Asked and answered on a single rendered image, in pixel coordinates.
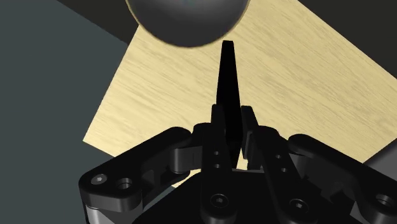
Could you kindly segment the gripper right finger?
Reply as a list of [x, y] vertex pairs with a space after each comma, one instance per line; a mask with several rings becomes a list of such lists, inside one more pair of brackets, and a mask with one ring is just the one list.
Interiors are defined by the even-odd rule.
[[263, 168], [279, 224], [397, 224], [397, 181], [306, 134], [285, 139], [241, 107], [244, 158]]

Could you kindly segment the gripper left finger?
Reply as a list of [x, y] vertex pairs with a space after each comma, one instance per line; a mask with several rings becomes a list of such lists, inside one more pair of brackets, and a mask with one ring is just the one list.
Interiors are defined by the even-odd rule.
[[171, 127], [84, 173], [78, 187], [86, 223], [133, 224], [164, 191], [201, 168], [207, 127]]

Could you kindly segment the thin black tapered tool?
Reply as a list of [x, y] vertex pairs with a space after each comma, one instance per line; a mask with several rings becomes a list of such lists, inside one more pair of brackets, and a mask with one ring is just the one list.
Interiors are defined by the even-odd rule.
[[225, 137], [233, 168], [237, 167], [243, 129], [239, 84], [233, 41], [224, 40], [221, 46], [216, 104], [221, 105], [225, 117]]

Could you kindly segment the light wooden table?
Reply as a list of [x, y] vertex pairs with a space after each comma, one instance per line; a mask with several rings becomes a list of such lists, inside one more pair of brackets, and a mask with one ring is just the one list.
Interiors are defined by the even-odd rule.
[[[298, 0], [250, 0], [230, 31], [240, 101], [281, 136], [364, 162], [397, 138], [397, 79]], [[221, 42], [180, 48], [138, 28], [84, 137], [116, 156], [211, 119]]]

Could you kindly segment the grey round bowl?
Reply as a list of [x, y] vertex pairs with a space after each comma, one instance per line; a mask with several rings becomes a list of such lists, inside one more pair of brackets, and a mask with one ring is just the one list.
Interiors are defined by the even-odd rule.
[[172, 46], [194, 48], [227, 35], [250, 0], [125, 0], [140, 27]]

